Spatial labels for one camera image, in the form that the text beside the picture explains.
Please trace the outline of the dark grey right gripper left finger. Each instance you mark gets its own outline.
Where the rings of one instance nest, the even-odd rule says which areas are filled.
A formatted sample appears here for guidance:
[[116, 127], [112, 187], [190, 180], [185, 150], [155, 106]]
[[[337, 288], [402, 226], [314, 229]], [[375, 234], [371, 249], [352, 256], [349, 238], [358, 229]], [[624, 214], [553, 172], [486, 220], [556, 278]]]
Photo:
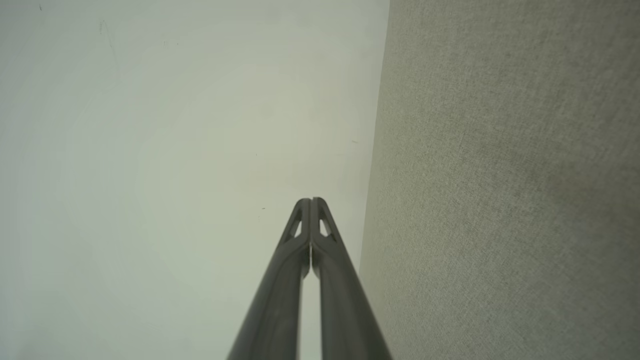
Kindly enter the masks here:
[[295, 203], [229, 360], [297, 360], [302, 283], [310, 268], [311, 199]]

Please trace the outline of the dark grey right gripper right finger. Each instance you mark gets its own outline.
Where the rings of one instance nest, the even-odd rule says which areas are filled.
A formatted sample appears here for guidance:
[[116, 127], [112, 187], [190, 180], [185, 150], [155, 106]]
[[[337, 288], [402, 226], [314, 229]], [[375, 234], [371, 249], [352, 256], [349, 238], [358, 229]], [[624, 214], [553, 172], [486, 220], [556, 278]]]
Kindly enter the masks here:
[[324, 360], [391, 360], [327, 202], [311, 200], [311, 263], [320, 282]]

